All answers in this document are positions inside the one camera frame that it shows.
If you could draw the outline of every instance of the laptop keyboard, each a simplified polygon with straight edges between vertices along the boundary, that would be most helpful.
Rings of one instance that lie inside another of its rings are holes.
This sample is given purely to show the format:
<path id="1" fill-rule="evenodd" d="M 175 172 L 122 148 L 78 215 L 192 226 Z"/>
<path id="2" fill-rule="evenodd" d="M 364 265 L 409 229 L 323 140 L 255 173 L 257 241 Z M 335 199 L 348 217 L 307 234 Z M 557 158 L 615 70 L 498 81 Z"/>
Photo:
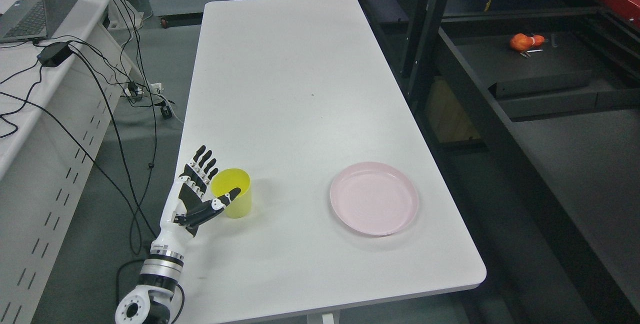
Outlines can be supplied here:
<path id="1" fill-rule="evenodd" d="M 37 3 L 4 37 L 16 37 L 39 34 L 46 25 L 43 2 Z"/>

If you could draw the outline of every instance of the power adapter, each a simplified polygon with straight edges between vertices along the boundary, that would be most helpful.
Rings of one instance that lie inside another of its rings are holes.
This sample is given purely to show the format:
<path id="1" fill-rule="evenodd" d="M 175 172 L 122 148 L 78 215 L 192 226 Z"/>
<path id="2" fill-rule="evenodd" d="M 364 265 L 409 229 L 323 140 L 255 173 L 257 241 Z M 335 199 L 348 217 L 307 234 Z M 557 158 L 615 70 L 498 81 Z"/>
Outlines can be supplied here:
<path id="1" fill-rule="evenodd" d="M 72 53 L 69 43 L 59 42 L 48 45 L 38 54 L 37 58 L 45 68 L 55 68 Z"/>

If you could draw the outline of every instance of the power strip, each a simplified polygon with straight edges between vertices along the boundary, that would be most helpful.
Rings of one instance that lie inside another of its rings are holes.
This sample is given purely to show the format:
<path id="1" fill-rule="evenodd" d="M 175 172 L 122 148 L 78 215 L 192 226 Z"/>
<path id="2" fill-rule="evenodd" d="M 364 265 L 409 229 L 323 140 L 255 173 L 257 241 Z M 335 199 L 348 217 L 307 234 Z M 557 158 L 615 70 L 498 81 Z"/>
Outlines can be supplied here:
<path id="1" fill-rule="evenodd" d="M 162 93 L 164 93 L 165 91 L 165 87 L 161 82 L 156 82 L 155 84 L 151 84 L 149 86 L 151 88 L 151 92 L 154 94 L 162 95 Z M 120 96 L 122 98 L 130 98 L 131 100 L 140 100 L 141 98 L 148 96 L 148 93 L 141 87 L 135 87 L 135 89 L 135 93 L 131 93 L 130 89 L 126 88 Z"/>

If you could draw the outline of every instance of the pink plate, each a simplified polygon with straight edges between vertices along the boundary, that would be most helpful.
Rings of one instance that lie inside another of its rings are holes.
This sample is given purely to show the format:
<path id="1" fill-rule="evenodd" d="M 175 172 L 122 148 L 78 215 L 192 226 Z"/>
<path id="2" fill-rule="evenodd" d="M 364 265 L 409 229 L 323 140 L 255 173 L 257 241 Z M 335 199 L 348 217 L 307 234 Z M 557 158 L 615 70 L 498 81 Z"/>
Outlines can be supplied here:
<path id="1" fill-rule="evenodd" d="M 331 205 L 350 228 L 389 235 L 405 228 L 418 212 L 418 192 L 400 171 L 379 162 L 360 162 L 331 183 Z"/>

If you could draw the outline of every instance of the cardboard box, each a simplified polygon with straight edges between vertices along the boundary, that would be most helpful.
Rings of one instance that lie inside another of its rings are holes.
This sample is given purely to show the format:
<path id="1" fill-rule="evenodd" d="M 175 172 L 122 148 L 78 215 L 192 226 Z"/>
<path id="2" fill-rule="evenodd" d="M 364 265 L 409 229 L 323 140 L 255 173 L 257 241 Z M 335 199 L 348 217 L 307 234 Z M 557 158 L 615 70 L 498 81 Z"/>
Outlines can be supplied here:
<path id="1" fill-rule="evenodd" d="M 480 139 L 480 134 L 442 77 L 435 78 L 424 112 L 440 143 Z"/>

